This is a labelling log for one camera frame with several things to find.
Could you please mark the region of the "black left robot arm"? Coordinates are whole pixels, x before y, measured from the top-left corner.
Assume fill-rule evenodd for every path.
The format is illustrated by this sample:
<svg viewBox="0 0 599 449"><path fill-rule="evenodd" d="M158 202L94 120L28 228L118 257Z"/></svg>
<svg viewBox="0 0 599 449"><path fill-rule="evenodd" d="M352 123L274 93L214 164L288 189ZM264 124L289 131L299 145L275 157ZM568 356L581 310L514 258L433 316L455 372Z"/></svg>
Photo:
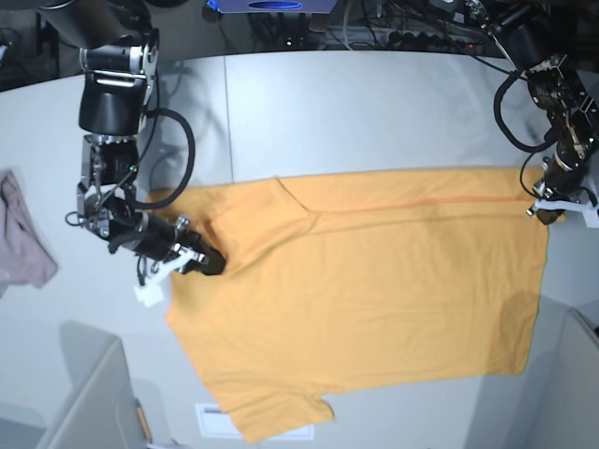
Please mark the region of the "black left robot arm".
<svg viewBox="0 0 599 449"><path fill-rule="evenodd" d="M557 46L549 15L527 1L468 1L465 6L514 67L494 95L498 127L529 157L553 151L543 160L541 178L527 191L534 200L528 215L551 225L565 212L576 212L588 228L597 227L598 188L588 173L598 153L598 106L575 63ZM531 99L550 123L537 145L520 141L504 122L504 96L517 80L525 81Z"/></svg>

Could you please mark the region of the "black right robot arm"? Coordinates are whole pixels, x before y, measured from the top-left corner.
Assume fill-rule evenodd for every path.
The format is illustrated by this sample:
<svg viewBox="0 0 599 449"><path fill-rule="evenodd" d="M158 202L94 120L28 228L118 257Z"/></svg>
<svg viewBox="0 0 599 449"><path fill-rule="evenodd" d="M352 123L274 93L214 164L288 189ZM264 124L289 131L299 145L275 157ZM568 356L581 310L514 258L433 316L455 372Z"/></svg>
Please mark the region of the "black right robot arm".
<svg viewBox="0 0 599 449"><path fill-rule="evenodd" d="M149 106L157 84L159 31L140 1L43 1L38 13L80 51L84 86L79 126L84 130L77 185L77 219L107 242L111 253L127 248L157 266L187 256L183 274L221 274L225 258L179 216L170 224L156 211L187 187L196 162L193 130L178 112ZM147 120L168 118L186 137L183 177L165 198L137 199L141 155L138 135Z"/></svg>

